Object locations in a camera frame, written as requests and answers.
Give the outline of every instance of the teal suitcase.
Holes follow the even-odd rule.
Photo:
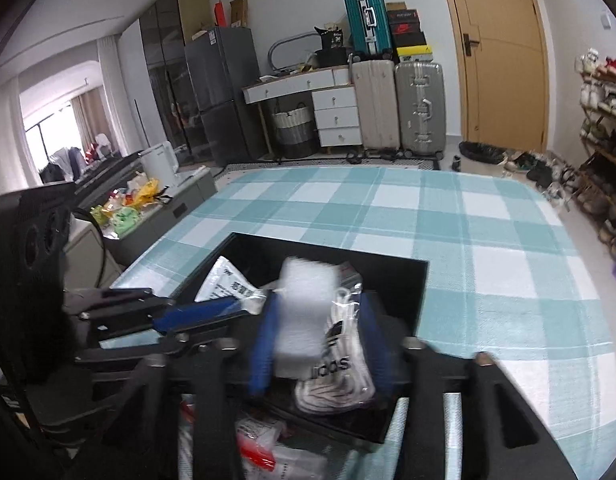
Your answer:
[[[392,59],[392,39],[383,0],[344,0],[355,52],[366,59]]]

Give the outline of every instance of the wooden door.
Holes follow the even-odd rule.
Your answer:
[[[547,62],[535,0],[449,4],[464,72],[464,136],[503,148],[543,151]]]

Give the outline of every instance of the laundry basket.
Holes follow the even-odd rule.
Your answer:
[[[285,158],[304,158],[316,153],[312,112],[302,106],[290,112],[274,114],[277,141]]]

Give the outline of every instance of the floor mat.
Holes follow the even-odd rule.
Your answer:
[[[297,166],[353,166],[345,158],[309,158],[307,160],[289,160],[282,162],[247,162],[244,164],[229,164],[223,170],[214,174],[214,179],[223,178],[232,171],[263,170],[264,168],[295,168]],[[418,170],[439,171],[439,162],[420,158],[384,160],[382,158],[364,158],[360,166],[393,166],[417,168]]]

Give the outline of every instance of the gray refrigerator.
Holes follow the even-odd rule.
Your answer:
[[[185,60],[215,163],[265,155],[257,108],[246,105],[241,91],[261,75],[250,29],[214,27],[185,46]]]

